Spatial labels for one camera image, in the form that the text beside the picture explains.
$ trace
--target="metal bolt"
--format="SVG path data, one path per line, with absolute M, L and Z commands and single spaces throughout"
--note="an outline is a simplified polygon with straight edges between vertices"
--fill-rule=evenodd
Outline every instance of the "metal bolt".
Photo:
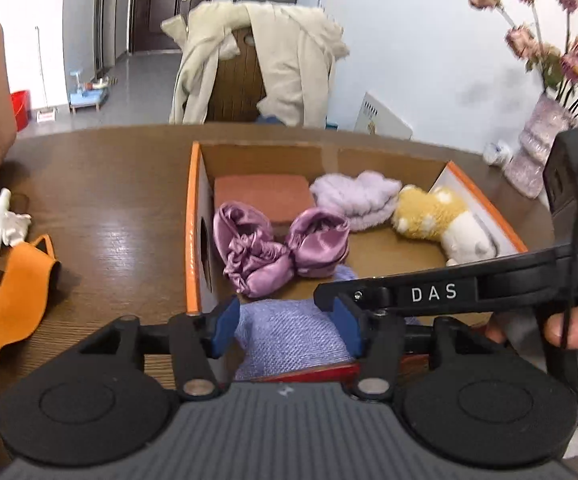
M 369 377 L 358 383 L 358 390 L 367 395 L 381 395 L 389 389 L 389 383 L 379 377 Z
M 187 395 L 200 397 L 212 394 L 215 386 L 211 381 L 207 381 L 207 379 L 191 379 L 184 383 L 182 390 Z

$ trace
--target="satin bow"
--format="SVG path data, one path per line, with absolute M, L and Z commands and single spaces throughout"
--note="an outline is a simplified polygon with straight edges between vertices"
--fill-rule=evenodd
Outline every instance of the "satin bow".
M 294 274 L 331 276 L 349 253 L 348 237 L 347 218 L 321 207 L 301 213 L 283 244 L 274 241 L 269 219 L 249 205 L 225 202 L 213 218 L 224 274 L 250 298 L 268 296 Z

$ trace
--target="cardboard box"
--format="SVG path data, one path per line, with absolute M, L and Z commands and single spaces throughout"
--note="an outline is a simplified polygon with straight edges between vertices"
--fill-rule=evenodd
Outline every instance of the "cardboard box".
M 431 160 L 402 153 L 381 152 L 333 144 L 196 142 L 189 170 L 186 226 L 186 308 L 188 314 L 210 312 L 233 293 L 223 277 L 223 264 L 213 245 L 213 182 L 229 174 L 299 174 L 311 183 L 325 173 L 357 176 L 365 170 L 414 184 L 424 190 L 448 186 L 466 200 L 481 225 L 498 247 L 499 255 L 526 251 L 518 235 L 485 195 L 453 162 Z M 409 240 L 389 223 L 350 234 L 346 264 L 360 278 L 402 274 L 443 267 L 446 256 L 434 242 Z M 321 280 L 295 278 L 273 297 L 279 300 L 311 298 Z M 460 317 L 469 324 L 488 318 L 483 314 Z

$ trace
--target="orange leather object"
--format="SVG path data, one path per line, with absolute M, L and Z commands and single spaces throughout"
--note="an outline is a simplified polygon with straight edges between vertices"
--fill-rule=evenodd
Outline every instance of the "orange leather object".
M 26 339 L 40 325 L 59 270 L 47 235 L 11 249 L 0 281 L 0 350 Z

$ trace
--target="yellow plush toy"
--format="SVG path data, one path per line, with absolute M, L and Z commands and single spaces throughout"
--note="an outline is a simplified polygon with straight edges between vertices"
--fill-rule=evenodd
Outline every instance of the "yellow plush toy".
M 426 193 L 405 186 L 391 222 L 403 236 L 439 242 L 448 257 L 447 265 L 478 262 L 497 253 L 464 201 L 447 187 Z

